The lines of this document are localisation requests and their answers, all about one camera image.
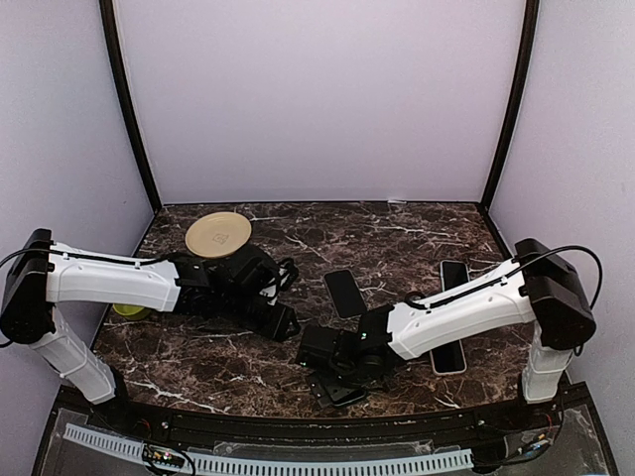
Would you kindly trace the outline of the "smartphone with silver edge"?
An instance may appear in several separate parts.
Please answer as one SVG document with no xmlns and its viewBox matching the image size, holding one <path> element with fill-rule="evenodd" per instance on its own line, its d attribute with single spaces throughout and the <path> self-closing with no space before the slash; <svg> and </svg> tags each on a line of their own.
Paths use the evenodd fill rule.
<svg viewBox="0 0 635 476">
<path fill-rule="evenodd" d="M 362 315 L 368 308 L 361 291 L 349 270 L 337 270 L 323 277 L 326 289 L 340 318 Z"/>
</svg>

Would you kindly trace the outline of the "light blue phone case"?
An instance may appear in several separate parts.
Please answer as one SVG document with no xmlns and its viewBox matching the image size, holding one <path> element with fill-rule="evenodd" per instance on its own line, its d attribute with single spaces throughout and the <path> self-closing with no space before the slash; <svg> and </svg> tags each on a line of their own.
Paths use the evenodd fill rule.
<svg viewBox="0 0 635 476">
<path fill-rule="evenodd" d="M 465 263 L 459 261 L 441 261 L 442 291 L 448 291 L 460 287 L 470 280 L 468 268 Z"/>
</svg>

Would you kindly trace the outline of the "dark smartphone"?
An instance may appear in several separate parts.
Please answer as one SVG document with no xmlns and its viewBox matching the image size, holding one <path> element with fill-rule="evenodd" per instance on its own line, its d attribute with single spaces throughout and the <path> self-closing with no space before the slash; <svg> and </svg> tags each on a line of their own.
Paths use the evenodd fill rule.
<svg viewBox="0 0 635 476">
<path fill-rule="evenodd" d="M 338 387 L 331 392 L 331 401 L 335 408 L 346 408 L 363 401 L 367 396 L 368 392 L 363 388 Z"/>
</svg>

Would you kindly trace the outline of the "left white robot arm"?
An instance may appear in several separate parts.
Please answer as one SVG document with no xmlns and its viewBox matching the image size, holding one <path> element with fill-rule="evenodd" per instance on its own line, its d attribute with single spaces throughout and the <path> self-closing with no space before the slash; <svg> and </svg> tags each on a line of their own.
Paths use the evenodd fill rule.
<svg viewBox="0 0 635 476">
<path fill-rule="evenodd" d="M 81 301 L 130 304 L 158 312 L 229 316 L 267 339 L 283 342 L 301 328 L 295 311 L 279 301 L 299 275 L 291 258 L 280 261 L 245 244 L 220 257 L 170 253 L 141 259 L 93 254 L 37 229 L 10 264 L 1 306 L 1 332 L 9 344 L 38 352 L 76 386 L 119 432 L 140 423 L 125 384 L 70 328 L 57 306 Z"/>
</svg>

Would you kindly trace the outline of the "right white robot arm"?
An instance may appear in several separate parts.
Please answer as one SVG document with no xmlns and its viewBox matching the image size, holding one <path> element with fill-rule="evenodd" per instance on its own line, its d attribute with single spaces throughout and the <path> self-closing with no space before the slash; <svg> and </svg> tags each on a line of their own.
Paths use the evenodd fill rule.
<svg viewBox="0 0 635 476">
<path fill-rule="evenodd" d="M 495 328 L 534 325 L 521 397 L 506 410 L 517 430 L 530 428 L 553 400 L 573 354 L 595 333 L 598 294 L 586 294 L 573 264 L 555 249 L 527 238 L 516 254 L 487 274 L 430 297 L 402 301 L 362 313 L 355 330 L 311 325 L 302 335 L 296 362 L 311 369 L 309 382 L 324 407 L 349 406 L 367 385 L 443 345 Z"/>
</svg>

